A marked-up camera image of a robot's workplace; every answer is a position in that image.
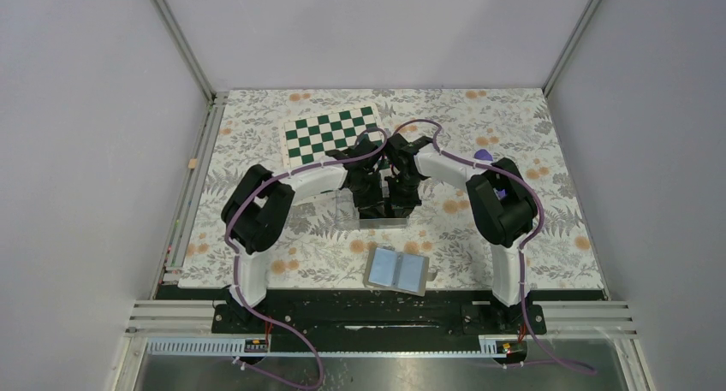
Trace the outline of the beige leather card holder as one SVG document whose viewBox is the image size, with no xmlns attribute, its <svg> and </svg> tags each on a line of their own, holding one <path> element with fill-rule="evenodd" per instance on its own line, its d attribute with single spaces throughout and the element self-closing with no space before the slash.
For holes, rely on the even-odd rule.
<svg viewBox="0 0 726 391">
<path fill-rule="evenodd" d="M 370 289 L 423 297 L 436 278 L 428 257 L 376 246 L 368 253 L 362 282 Z"/>
</svg>

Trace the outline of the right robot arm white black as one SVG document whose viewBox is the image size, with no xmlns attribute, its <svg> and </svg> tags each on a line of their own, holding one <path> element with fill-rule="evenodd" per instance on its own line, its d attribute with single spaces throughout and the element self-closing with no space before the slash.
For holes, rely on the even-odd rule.
<svg viewBox="0 0 726 391">
<path fill-rule="evenodd" d="M 491 245 L 492 324 L 504 333 L 515 331 L 531 304 L 520 244 L 533 231 L 539 214 L 537 200 L 516 164 L 507 158 L 475 161 L 438 148 L 429 137 L 409 142 L 399 133 L 387 140 L 384 156 L 393 169 L 385 181 L 389 210 L 395 217 L 410 216 L 421 205 L 419 185 L 429 178 L 467 193 L 475 227 Z"/>
</svg>

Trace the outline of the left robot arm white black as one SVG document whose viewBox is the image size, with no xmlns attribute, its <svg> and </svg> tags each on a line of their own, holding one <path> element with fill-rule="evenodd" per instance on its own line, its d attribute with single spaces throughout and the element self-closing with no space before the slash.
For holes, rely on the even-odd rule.
<svg viewBox="0 0 726 391">
<path fill-rule="evenodd" d="M 265 323 L 266 256 L 280 238 L 294 204 L 321 193 L 348 189 L 361 219 L 385 217 L 378 161 L 386 142 L 362 135 L 345 151 L 328 151 L 319 160 L 274 174 L 260 164 L 243 175 L 222 209 L 223 239 L 234 253 L 230 298 L 233 321 L 253 332 Z"/>
</svg>

